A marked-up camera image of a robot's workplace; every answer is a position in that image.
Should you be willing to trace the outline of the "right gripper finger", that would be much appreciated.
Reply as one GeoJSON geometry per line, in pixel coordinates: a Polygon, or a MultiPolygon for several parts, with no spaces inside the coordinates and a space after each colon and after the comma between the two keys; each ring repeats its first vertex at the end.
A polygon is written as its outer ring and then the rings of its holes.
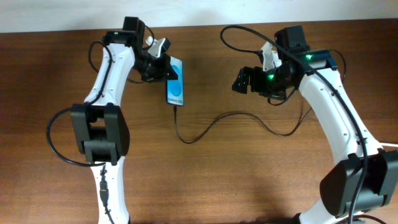
{"type": "Polygon", "coordinates": [[[252,68],[250,67],[241,68],[238,74],[238,82],[249,83],[251,75],[252,75],[252,68]]]}
{"type": "Polygon", "coordinates": [[[247,93],[248,92],[248,81],[236,79],[232,84],[232,90],[238,93],[247,93]]]}

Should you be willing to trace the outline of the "blue Galaxy smartphone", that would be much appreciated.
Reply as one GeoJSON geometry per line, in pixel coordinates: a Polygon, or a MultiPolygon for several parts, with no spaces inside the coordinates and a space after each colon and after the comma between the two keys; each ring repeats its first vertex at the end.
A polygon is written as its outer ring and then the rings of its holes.
{"type": "Polygon", "coordinates": [[[175,57],[170,58],[170,64],[178,75],[177,80],[167,80],[165,100],[168,104],[184,105],[183,62],[175,57]]]}

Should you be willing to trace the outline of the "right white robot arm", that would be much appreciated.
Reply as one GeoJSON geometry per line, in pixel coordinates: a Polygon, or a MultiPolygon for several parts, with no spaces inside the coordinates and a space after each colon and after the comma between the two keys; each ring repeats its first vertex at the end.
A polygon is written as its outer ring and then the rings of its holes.
{"type": "Polygon", "coordinates": [[[334,168],[320,182],[320,199],[294,223],[351,223],[389,204],[397,185],[397,152],[386,151],[350,102],[328,50],[312,50],[301,26],[267,39],[260,67],[243,67],[232,89],[285,100],[298,90],[316,114],[330,144],[334,168]]]}

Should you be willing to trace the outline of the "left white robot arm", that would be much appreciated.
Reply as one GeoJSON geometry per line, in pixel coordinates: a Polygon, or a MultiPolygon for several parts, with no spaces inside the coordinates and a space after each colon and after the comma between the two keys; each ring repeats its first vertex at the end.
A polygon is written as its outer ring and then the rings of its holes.
{"type": "Polygon", "coordinates": [[[122,29],[109,30],[100,40],[103,59],[95,83],[82,104],[71,108],[78,150],[95,178],[99,223],[130,223],[124,198],[123,165],[130,133],[121,100],[131,70],[147,83],[176,80],[168,38],[145,38],[146,25],[126,17],[122,29]]]}

